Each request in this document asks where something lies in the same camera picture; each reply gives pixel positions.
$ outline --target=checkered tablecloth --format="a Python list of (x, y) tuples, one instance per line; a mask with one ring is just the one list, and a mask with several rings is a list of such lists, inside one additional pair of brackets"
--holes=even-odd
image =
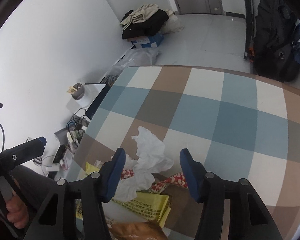
[(300, 90), (230, 70), (129, 67), (93, 117), (67, 178), (77, 179), (86, 161), (111, 160), (118, 147), (137, 158), (131, 136), (138, 126), (162, 140), (175, 161), (164, 176), (181, 171), (179, 153), (188, 148), (222, 179), (247, 178), (283, 238), (293, 237), (300, 224)]

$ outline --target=floor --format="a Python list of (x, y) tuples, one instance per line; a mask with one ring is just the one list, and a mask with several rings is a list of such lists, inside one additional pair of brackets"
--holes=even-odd
[(244, 19), (207, 14), (178, 18), (185, 28), (165, 35), (156, 65), (205, 66), (250, 73), (250, 62), (243, 59)]

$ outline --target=crumpled tissue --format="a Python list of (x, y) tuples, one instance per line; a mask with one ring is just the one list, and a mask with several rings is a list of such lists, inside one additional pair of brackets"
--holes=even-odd
[(137, 197), (137, 191), (149, 189), (154, 183), (151, 173), (166, 171), (173, 166), (173, 160), (164, 155), (165, 145), (148, 129), (139, 126), (139, 135), (131, 138), (137, 142), (138, 160), (132, 160), (126, 154), (124, 170), (133, 170), (134, 176), (119, 181), (114, 199), (123, 202)]

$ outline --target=white plastic bag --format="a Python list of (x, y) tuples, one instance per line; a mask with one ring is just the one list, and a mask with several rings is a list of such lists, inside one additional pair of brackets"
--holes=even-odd
[(139, 159), (132, 160), (126, 155), (125, 169), (133, 170), (133, 177), (119, 181), (114, 199), (123, 202), (137, 197), (137, 190), (149, 189), (154, 183), (151, 173), (166, 171), (173, 166), (173, 160), (164, 155), (165, 145), (148, 129), (139, 126), (139, 135), (132, 136), (137, 142), (137, 156)]
[(122, 59), (107, 71), (105, 76), (119, 76), (126, 67), (154, 65), (158, 54), (158, 49), (154, 48), (130, 49)]
[(184, 26), (182, 25), (181, 21), (177, 16), (173, 14), (173, 11), (166, 10), (167, 15), (169, 16), (169, 19), (163, 24), (161, 28), (161, 33), (175, 33), (180, 32), (183, 30)]

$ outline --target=human hand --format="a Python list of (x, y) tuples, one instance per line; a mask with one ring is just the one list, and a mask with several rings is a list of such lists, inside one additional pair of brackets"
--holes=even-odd
[(29, 221), (29, 213), (27, 206), (23, 201), (12, 191), (13, 197), (7, 201), (6, 207), (9, 213), (7, 214), (7, 219), (9, 222), (13, 223), (18, 229), (24, 228)]

